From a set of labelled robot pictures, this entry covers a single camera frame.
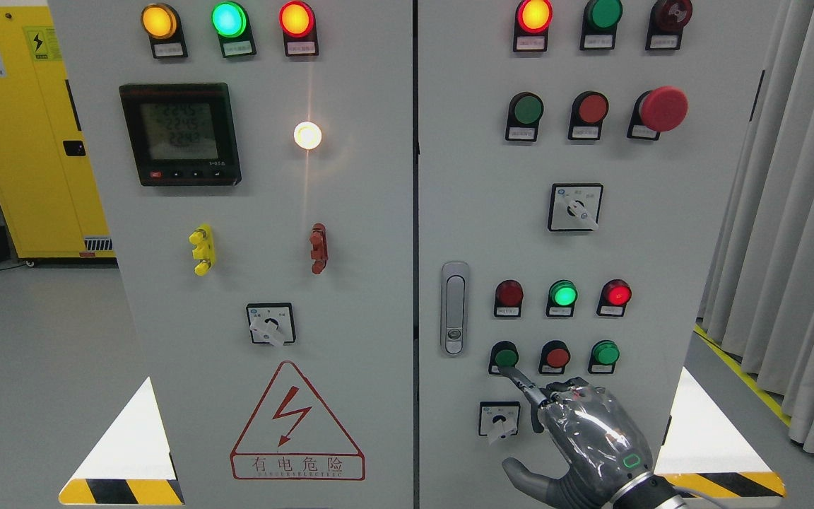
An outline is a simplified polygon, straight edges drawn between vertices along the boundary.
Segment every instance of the push button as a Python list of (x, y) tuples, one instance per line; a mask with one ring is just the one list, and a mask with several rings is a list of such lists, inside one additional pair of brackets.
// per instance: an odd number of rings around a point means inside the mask
[(559, 375), (565, 372), (565, 366), (571, 361), (571, 351), (563, 341), (549, 341), (542, 347), (539, 356), (539, 373)]

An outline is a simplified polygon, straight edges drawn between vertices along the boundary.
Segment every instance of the yellow terminal connector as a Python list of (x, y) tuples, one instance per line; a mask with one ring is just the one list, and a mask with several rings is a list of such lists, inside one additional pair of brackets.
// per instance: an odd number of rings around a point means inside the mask
[(194, 267), (194, 274), (206, 275), (216, 263), (216, 244), (213, 242), (213, 229), (209, 225), (197, 226), (197, 229), (188, 236), (187, 240), (194, 245), (191, 251), (194, 260), (199, 263)]
[(208, 273), (209, 269), (211, 269), (212, 267), (213, 265), (210, 264), (208, 260), (203, 260), (200, 261), (200, 263), (197, 264), (196, 267), (194, 267), (194, 273), (196, 275), (206, 275), (206, 273)]

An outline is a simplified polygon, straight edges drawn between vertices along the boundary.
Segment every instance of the red terminal connector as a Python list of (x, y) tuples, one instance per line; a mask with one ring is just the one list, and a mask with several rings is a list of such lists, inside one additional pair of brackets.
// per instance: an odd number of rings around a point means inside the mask
[(313, 225), (309, 243), (312, 246), (309, 257), (313, 260), (313, 274), (322, 274), (329, 263), (329, 238), (326, 237), (326, 226), (323, 223)]

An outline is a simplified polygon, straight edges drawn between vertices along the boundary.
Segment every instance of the red push button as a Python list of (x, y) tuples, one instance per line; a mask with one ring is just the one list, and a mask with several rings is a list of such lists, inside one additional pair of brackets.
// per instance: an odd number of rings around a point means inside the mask
[(655, 5), (655, 25), (665, 32), (680, 32), (692, 19), (690, 0), (659, 0)]
[(626, 281), (615, 279), (605, 284), (602, 295), (612, 306), (623, 306), (630, 302), (632, 292), (630, 292), (630, 286)]
[(647, 128), (665, 132), (679, 126), (687, 118), (687, 94), (676, 87), (658, 87), (639, 104), (639, 116)]
[(516, 308), (523, 303), (523, 286), (513, 279), (501, 281), (501, 284), (495, 288), (495, 299), (503, 306)]
[(552, 368), (563, 368), (571, 361), (571, 354), (565, 349), (558, 348), (548, 352), (548, 355), (545, 356), (545, 361), (548, 362), (548, 365)]
[(588, 124), (601, 122), (608, 115), (608, 100), (600, 93), (592, 93), (579, 103), (578, 114)]

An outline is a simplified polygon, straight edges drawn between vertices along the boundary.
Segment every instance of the yellow floor line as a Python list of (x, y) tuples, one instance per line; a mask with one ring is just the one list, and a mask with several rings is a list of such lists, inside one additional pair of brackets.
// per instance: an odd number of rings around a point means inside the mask
[(755, 380), (753, 380), (753, 377), (750, 377), (749, 375), (744, 373), (743, 370), (740, 369), (740, 364), (737, 361), (735, 361), (730, 355), (728, 355), (727, 352), (721, 350), (717, 342), (715, 342), (714, 339), (710, 338), (708, 336), (708, 333), (706, 333), (701, 326), (696, 324), (694, 327), (692, 327), (692, 331), (697, 333), (697, 336), (699, 336), (700, 338), (703, 339), (703, 341), (705, 341), (705, 344), (708, 345), (708, 348), (711, 348), (712, 351), (714, 351), (715, 355), (720, 357), (724, 364), (727, 364), (727, 367), (730, 368), (734, 374), (740, 377), (740, 380), (743, 380), (743, 383), (745, 383), (746, 386), (749, 387), (750, 390), (752, 390), (755, 393), (755, 395), (762, 400), (762, 403), (765, 403), (765, 406), (768, 406), (768, 408), (772, 410), (774, 415), (778, 416), (778, 419), (781, 419), (781, 421), (783, 421), (783, 423), (786, 424), (788, 428), (789, 426), (791, 426), (791, 418), (789, 418), (789, 416), (781, 410), (781, 405), (779, 405), (778, 402), (776, 402), (773, 399), (773, 397), (769, 396), (768, 393), (760, 389), (759, 385), (755, 383)]

